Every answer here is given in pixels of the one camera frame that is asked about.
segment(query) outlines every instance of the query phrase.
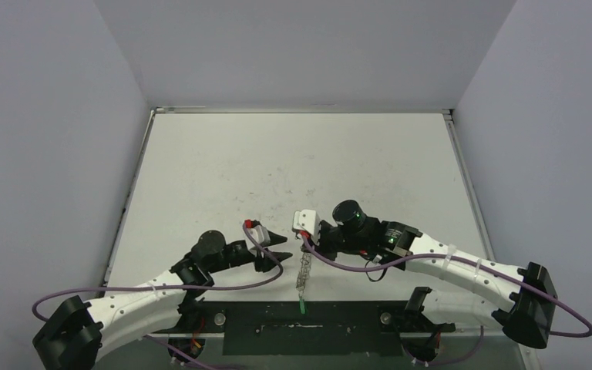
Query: metal frame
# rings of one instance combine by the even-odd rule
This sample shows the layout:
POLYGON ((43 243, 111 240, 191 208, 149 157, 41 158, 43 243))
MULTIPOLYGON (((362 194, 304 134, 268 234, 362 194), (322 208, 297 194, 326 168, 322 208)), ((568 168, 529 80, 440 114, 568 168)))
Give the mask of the metal frame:
MULTIPOLYGON (((156 107, 150 110, 150 116, 148 123, 146 125, 146 131, 144 133, 143 141, 140 147, 140 154, 138 156, 137 165, 135 169, 135 173, 133 174, 132 182, 130 185, 130 189, 128 191, 128 195, 126 197, 126 202, 124 204, 123 212, 121 215, 121 219, 119 220, 119 225, 117 227, 115 240, 113 241, 112 250, 110 252, 108 264, 106 267, 106 273, 103 277, 103 286, 106 286, 109 281, 109 276, 112 273, 112 266, 114 260, 116 258, 116 252, 119 249, 119 243, 121 241, 121 234, 123 232, 123 227, 126 223, 126 216, 128 214, 128 209, 130 206, 130 202, 133 198, 133 193, 135 191, 135 185, 137 183, 137 178, 140 173, 140 168, 142 166, 144 153, 146 152, 146 145, 148 144, 151 130, 153 128, 153 122, 155 120, 156 114, 204 114, 204 113, 441 113, 444 116, 444 120, 446 121, 446 129, 448 130, 448 135, 450 139, 450 143, 452 145, 453 151, 455 152, 455 157, 457 159, 457 163, 459 165, 459 172, 462 174, 462 181, 464 183, 464 187, 466 188, 467 195, 469 196, 469 202, 471 205, 471 209, 473 210, 473 216, 475 217, 476 226, 478 227, 478 234, 480 235, 480 239, 483 243, 484 251, 487 257, 495 261, 495 255, 493 253, 493 248, 491 242, 489 240, 489 234, 487 233, 486 225, 484 222, 484 218, 482 212, 479 208, 479 202, 477 200, 477 196, 475 190, 473 188, 473 183, 471 182, 471 178, 469 176, 469 172, 466 168, 466 163, 464 161, 464 157, 462 155, 462 150, 459 145, 459 141, 457 140, 457 135, 455 131, 455 123, 452 119, 452 112, 450 109, 402 109, 393 106, 384 106, 384 107, 365 107, 365 108, 358 108, 358 107, 348 107, 348 106, 338 106, 337 104, 321 104, 321 105, 310 105, 310 106, 294 106, 294 107, 285 107, 285 108, 273 108, 267 109, 262 107, 257 108, 248 108, 247 106, 239 106, 239 107, 216 107, 216 106, 161 106, 156 107)), ((477 329, 460 329, 460 333, 456 335, 471 335, 475 334, 473 331, 477 329)), ((157 335, 160 337, 167 337, 168 335, 157 335)), ((527 370, 541 370, 541 365, 539 363, 539 359, 537 357, 537 351, 534 348, 528 348, 523 345, 519 345, 521 358, 523 359, 523 363, 527 370)))

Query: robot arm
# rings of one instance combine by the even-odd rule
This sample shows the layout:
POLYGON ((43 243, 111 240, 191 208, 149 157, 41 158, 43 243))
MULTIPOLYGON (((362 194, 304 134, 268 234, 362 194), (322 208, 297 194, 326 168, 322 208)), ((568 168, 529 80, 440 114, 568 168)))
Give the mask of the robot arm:
MULTIPOLYGON (((257 221, 247 221, 251 236, 262 246, 284 243, 287 238, 271 233, 257 221)), ((278 261, 291 253, 274 252, 278 261)), ((127 292, 82 301, 65 300, 33 339, 45 368, 92 368, 104 355, 155 331, 174 327, 197 310, 198 287, 213 287, 211 274, 243 264, 268 272, 276 264, 261 251, 248 249, 246 241, 227 244, 221 232, 203 233, 183 259, 146 283, 127 292)))
POLYGON ((401 257, 430 255, 430 258, 402 262, 393 267, 427 274, 467 290, 466 293, 444 293, 428 287, 416 288, 405 309, 409 314, 433 324, 463 323, 502 328, 508 337, 523 345, 547 346, 554 304, 479 268, 480 265, 486 266, 556 297, 545 267, 530 263, 524 269, 473 256, 414 227, 369 217, 354 200, 340 203, 333 211, 333 218, 337 226, 321 221, 313 210, 298 211, 294 214, 292 230, 305 232, 307 242, 315 244, 315 251, 332 261, 337 253, 358 255, 383 265, 401 257), (454 261, 452 257, 472 261, 475 266, 454 261))

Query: table surface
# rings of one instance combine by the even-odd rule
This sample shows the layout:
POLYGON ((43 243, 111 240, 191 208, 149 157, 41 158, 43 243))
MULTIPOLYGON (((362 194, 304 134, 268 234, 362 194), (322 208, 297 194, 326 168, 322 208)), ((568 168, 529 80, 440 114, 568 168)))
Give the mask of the table surface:
MULTIPOLYGON (((442 114, 157 114, 119 231, 109 286, 141 284, 181 259, 206 230, 227 241, 257 219, 289 236, 284 276, 246 291, 208 291, 217 301, 296 301, 300 243, 294 211, 331 212, 357 200, 370 216, 417 227, 444 243, 486 257, 442 114)), ((338 262, 360 266, 358 257, 338 262)), ((408 271, 371 283, 365 274, 314 261, 308 301, 408 299, 413 288, 458 288, 408 271)), ((217 286, 267 278, 252 266, 214 275, 217 286)))

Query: cable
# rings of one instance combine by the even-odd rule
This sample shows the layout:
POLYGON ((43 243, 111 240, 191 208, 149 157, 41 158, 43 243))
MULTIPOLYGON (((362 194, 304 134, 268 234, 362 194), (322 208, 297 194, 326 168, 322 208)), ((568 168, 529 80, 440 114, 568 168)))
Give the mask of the cable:
MULTIPOLYGON (((364 265, 364 267, 367 267, 369 262, 371 262, 371 261, 366 261, 366 264, 364 265)), ((386 269, 382 270, 382 274, 380 274, 380 277, 378 277, 377 279, 374 279, 371 276, 369 276, 368 272, 365 272, 365 274, 370 282, 377 283, 378 281, 382 280, 385 277, 385 275, 387 275, 387 270, 386 269)))
MULTIPOLYGON (((392 266, 396 266, 397 264, 401 264, 403 262, 406 261, 412 261, 412 260, 418 260, 421 258, 436 258, 436 259, 443 259, 446 258, 447 256, 445 254, 434 254, 434 253, 423 253, 423 254, 414 254, 412 256, 407 256, 407 257, 401 257, 397 260, 393 260, 391 262, 387 262, 386 264, 380 265, 380 266, 375 266, 375 267, 351 267, 351 266, 345 266, 343 264, 338 264, 337 262, 334 261, 330 261, 329 259, 327 259, 326 257, 323 257, 322 255, 320 255, 317 251, 315 251, 315 249, 311 246, 310 241, 309 241, 309 234, 307 234, 306 232, 302 231, 301 232, 301 236, 303 239, 303 244, 305 246, 305 248, 310 251, 310 253, 312 253, 316 258, 318 258, 319 260, 321 260, 321 262, 328 264, 330 266, 336 267, 336 268, 340 268, 342 270, 345 271, 350 271, 350 272, 371 272, 371 271, 379 271, 379 270, 385 270, 389 267, 392 266)), ((466 258, 463 257, 457 257, 457 256, 451 256, 451 259, 453 261, 458 261, 458 262, 462 262, 464 264, 468 264, 471 265, 473 267, 477 267, 478 264, 476 262, 473 262, 471 260, 468 260, 466 258)), ((562 301, 558 300, 557 298, 553 297, 552 295, 546 293, 545 291, 541 291, 535 287, 533 287, 530 284, 524 283, 522 281, 518 281, 517 279, 514 279, 513 277, 509 277, 505 274, 503 274, 500 271, 496 271, 493 270, 492 268, 489 268, 487 266, 484 266, 483 264, 481 264, 479 266, 480 270, 482 271, 486 271, 490 274, 496 275, 498 278, 502 278, 512 284, 516 284, 520 287, 522 287, 523 289, 526 289, 528 291, 531 291, 532 293, 538 295, 539 297, 546 299, 548 301, 550 301, 551 303, 555 304, 556 306, 559 306, 560 308, 562 308, 563 310, 565 310, 566 312, 568 312, 571 316, 573 316, 574 318, 576 318, 578 321, 580 321, 582 324, 584 324, 587 327, 587 331, 582 332, 582 333, 571 333, 571 332, 565 332, 565 331, 551 331, 550 335, 556 335, 559 337, 568 337, 568 338, 587 338, 590 337, 592 335, 592 324, 581 314, 578 314, 574 309, 568 307, 568 305, 564 304, 562 301)))
POLYGON ((468 360, 469 358, 471 358, 471 356, 473 356, 476 352, 478 352, 479 349, 480 349, 480 347, 482 347, 483 339, 484 339, 484 327, 483 326, 480 326, 480 337, 478 338, 478 342, 476 343, 476 345, 473 347, 472 350, 470 350, 467 353, 465 353, 464 356, 461 356, 461 357, 458 357, 458 358, 452 358, 450 360, 444 360, 444 361, 432 361, 432 362, 421 361, 418 358, 412 356, 412 354, 409 353, 409 351, 407 350, 407 348, 403 348, 403 349, 405 349, 405 353, 407 353, 409 355, 409 357, 414 358, 414 362, 416 364, 425 365, 426 367, 429 367, 429 366, 444 366, 444 365, 452 365, 452 364, 457 364, 457 363, 460 363, 460 362, 464 362, 464 361, 468 360))
POLYGON ((203 362, 200 362, 200 361, 196 360, 195 358, 192 358, 191 356, 189 356, 187 353, 181 351, 180 349, 170 345, 169 343, 161 341, 161 340, 154 338, 150 335, 144 335, 144 338, 148 339, 154 343, 157 343, 158 345, 162 345, 163 347, 167 347, 169 350, 173 351, 174 354, 179 355, 180 357, 186 358, 187 360, 190 361, 185 364, 185 366, 188 366, 188 367, 200 367, 200 368, 204 368, 206 370, 241 370, 241 369, 245 368, 244 366, 240 366, 240 365, 206 365, 203 362))
POLYGON ((48 321, 49 319, 42 316, 42 314, 39 313, 38 310, 38 306, 45 302, 48 301, 49 299, 53 299, 53 298, 57 298, 57 297, 62 297, 63 295, 67 295, 67 294, 76 294, 76 293, 86 293, 86 292, 101 292, 101 291, 127 291, 127 292, 131 292, 131 291, 167 291, 167 290, 171 290, 171 289, 180 289, 180 290, 186 290, 186 289, 196 289, 196 290, 202 290, 202 291, 240 291, 243 289, 251 289, 251 288, 257 288, 260 287, 262 285, 266 285, 271 283, 272 281, 275 281, 276 279, 278 279, 280 276, 282 276, 282 274, 284 273, 284 268, 282 267, 281 262, 265 247, 262 247, 254 238, 253 236, 251 236, 251 233, 248 232, 248 229, 246 228, 246 225, 242 226, 242 229, 244 230, 244 234, 246 234, 246 237, 248 238, 248 240, 251 241, 251 243, 257 247, 257 249, 259 249, 262 253, 264 253, 267 257, 269 257, 270 260, 272 260, 278 267, 278 273, 270 278, 268 278, 267 280, 264 281, 260 281, 257 283, 253 283, 253 284, 247 284, 247 285, 240 285, 237 287, 202 287, 200 285, 162 285, 162 286, 156 286, 156 287, 96 287, 96 288, 75 288, 75 289, 67 289, 65 291, 58 291, 56 293, 52 293, 49 295, 46 295, 42 298, 40 298, 39 300, 37 300, 35 303, 33 303, 32 305, 32 314, 38 318, 41 321, 48 321))

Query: black cable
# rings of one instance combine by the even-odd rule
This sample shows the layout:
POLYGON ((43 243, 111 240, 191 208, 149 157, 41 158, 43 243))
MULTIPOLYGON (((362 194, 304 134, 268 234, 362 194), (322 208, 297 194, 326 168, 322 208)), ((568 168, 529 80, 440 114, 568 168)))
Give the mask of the black cable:
MULTIPOLYGON (((364 267, 366 268, 368 266, 368 263, 371 261, 366 261, 366 264, 364 265, 364 267)), ((371 278, 370 276, 368 276, 368 272, 365 272, 366 277, 368 278, 368 280, 372 283, 377 283, 378 281, 382 280, 382 278, 387 275, 387 269, 382 270, 382 274, 380 274, 380 277, 378 277, 378 280, 375 280, 373 278, 371 278)))

